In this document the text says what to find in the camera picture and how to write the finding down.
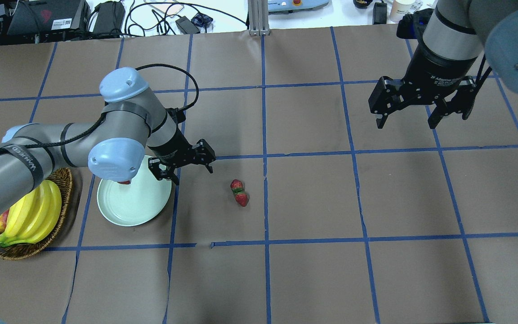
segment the wicker basket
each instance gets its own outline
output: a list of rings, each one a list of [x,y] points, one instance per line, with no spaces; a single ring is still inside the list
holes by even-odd
[[[61,213],[59,215],[59,220],[57,221],[57,224],[55,225],[51,233],[47,235],[46,238],[35,244],[23,243],[13,244],[8,247],[0,246],[0,258],[4,260],[21,260],[32,257],[35,254],[47,248],[63,228],[63,224],[65,223],[67,215],[67,208],[71,200],[71,191],[73,188],[73,175],[71,174],[70,169],[60,168],[57,171],[53,172],[51,175],[49,175],[47,179],[51,180],[52,182],[55,182],[55,184],[59,187],[59,191],[61,192]]]

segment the gray robot arm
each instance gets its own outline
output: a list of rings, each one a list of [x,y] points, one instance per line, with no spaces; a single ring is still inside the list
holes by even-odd
[[[518,93],[518,0],[439,0],[432,14],[423,10],[400,22],[397,35],[419,45],[405,76],[381,76],[369,98],[378,128],[409,105],[435,105],[431,129],[452,113],[467,119],[488,74],[476,80],[466,74],[483,49],[492,69]]]
[[[214,151],[204,139],[196,145],[187,142],[176,118],[135,69],[111,72],[99,90],[109,104],[94,125],[29,124],[8,131],[0,144],[0,214],[58,168],[88,167],[103,179],[130,180],[140,167],[146,145],[156,155],[150,160],[150,170],[160,180],[177,183],[173,170],[187,164],[203,164],[212,172],[209,164],[215,160]],[[66,142],[77,135],[80,138]],[[160,164],[167,170],[161,170]]]

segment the bunch of bananas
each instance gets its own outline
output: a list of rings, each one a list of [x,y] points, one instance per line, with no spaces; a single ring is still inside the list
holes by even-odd
[[[0,246],[43,240],[57,224],[60,211],[59,187],[50,180],[44,180],[9,209],[5,229],[0,234]]]

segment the red strawberry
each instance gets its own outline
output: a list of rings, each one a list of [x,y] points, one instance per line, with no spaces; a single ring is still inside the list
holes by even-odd
[[[247,203],[249,202],[249,196],[244,191],[239,191],[238,193],[235,193],[235,200],[239,205],[245,207],[247,206]]]
[[[243,191],[243,183],[240,180],[233,180],[231,182],[231,191],[233,191],[234,194],[238,193],[239,191]]]

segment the white bottle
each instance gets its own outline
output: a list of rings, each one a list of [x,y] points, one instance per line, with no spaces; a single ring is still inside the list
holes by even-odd
[[[393,0],[393,7],[391,8],[391,13],[389,14],[389,20],[393,23],[398,23],[403,16],[409,12],[412,4],[415,3],[415,0]]]

